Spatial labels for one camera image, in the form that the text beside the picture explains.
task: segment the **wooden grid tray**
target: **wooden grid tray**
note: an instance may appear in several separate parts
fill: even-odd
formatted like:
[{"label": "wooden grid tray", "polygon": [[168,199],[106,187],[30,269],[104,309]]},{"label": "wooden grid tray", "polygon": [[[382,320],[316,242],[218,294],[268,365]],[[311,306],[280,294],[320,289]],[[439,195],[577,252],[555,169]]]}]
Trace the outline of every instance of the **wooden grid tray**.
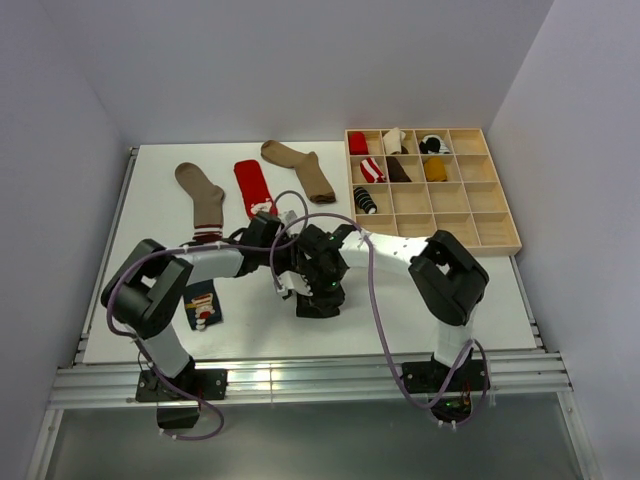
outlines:
[{"label": "wooden grid tray", "polygon": [[[403,129],[407,154],[396,157],[411,183],[388,181],[382,135],[388,129],[352,129],[345,132],[349,186],[365,187],[378,205],[367,215],[351,198],[351,214],[360,225],[375,233],[424,237],[437,229],[448,230],[474,255],[513,255],[522,247],[504,196],[489,148],[480,129]],[[349,135],[364,133],[369,155],[351,155]],[[420,153],[418,142],[429,134],[440,136],[450,155]],[[423,162],[440,157],[447,171],[446,182],[427,182]],[[387,176],[386,183],[367,183],[360,162],[373,157]]]}]

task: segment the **red and white sock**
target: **red and white sock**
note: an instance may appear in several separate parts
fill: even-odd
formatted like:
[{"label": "red and white sock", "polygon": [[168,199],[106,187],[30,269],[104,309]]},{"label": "red and white sock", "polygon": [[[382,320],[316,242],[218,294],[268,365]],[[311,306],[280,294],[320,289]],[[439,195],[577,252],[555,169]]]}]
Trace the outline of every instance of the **red and white sock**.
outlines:
[{"label": "red and white sock", "polygon": [[362,172],[362,175],[364,175],[365,180],[369,183],[383,183],[387,181],[382,169],[373,157],[365,158],[360,162],[360,171]]},{"label": "red and white sock", "polygon": [[271,198],[267,182],[262,174],[262,169],[257,160],[244,160],[233,166],[238,186],[242,192],[244,209],[249,218],[256,216],[258,212],[278,214],[276,204]]}]

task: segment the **tan sock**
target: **tan sock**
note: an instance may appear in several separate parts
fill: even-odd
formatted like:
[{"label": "tan sock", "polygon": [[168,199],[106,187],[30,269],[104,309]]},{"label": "tan sock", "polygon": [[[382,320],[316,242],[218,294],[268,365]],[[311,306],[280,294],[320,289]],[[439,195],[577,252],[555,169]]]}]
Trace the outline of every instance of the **tan sock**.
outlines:
[{"label": "tan sock", "polygon": [[302,153],[292,150],[275,140],[262,144],[262,158],[279,167],[293,168],[302,184],[304,193],[313,203],[333,203],[336,194],[329,181],[320,170],[315,152]]},{"label": "tan sock", "polygon": [[193,240],[209,243],[222,238],[222,202],[224,190],[209,181],[200,167],[181,163],[175,171],[176,180],[193,199]]}]

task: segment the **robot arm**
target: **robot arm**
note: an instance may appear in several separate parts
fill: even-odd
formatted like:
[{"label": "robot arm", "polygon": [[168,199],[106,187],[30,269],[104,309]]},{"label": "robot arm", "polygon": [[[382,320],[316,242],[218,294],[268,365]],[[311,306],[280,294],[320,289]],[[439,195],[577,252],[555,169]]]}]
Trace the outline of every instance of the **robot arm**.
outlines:
[{"label": "robot arm", "polygon": [[[195,362],[184,350],[171,325],[187,285],[212,278],[247,275],[270,265],[268,247],[282,222],[268,213],[258,214],[236,242],[221,243],[220,249],[198,251],[191,247],[182,258],[167,255],[145,262],[127,280],[114,302],[115,318],[135,332],[156,367],[168,380],[189,391]],[[434,360],[445,374],[470,339],[473,312],[482,299],[489,277],[482,266],[448,232],[438,231],[429,239],[403,238],[365,232],[375,248],[375,267],[399,275],[409,274],[427,308],[439,320]],[[289,248],[274,254],[280,293],[297,297],[300,317],[327,318],[339,314],[345,299],[341,280],[349,268],[368,266],[369,251],[363,233],[341,225],[333,233],[308,225]],[[280,245],[293,237],[284,235]],[[104,289],[107,305],[118,279],[146,255],[164,250],[153,240],[144,240]],[[145,278],[155,279],[151,286]]]}]

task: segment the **black and white sock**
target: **black and white sock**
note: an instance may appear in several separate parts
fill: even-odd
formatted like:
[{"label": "black and white sock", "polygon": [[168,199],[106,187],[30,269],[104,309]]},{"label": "black and white sock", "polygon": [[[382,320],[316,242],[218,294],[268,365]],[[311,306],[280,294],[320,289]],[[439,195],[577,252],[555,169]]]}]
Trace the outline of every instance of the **black and white sock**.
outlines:
[{"label": "black and white sock", "polygon": [[368,214],[373,214],[378,211],[378,206],[363,187],[356,187],[353,189],[353,198],[356,201],[356,205],[364,210]]},{"label": "black and white sock", "polygon": [[429,153],[451,153],[451,150],[439,135],[425,135],[418,146],[420,147],[420,152],[425,155]]}]

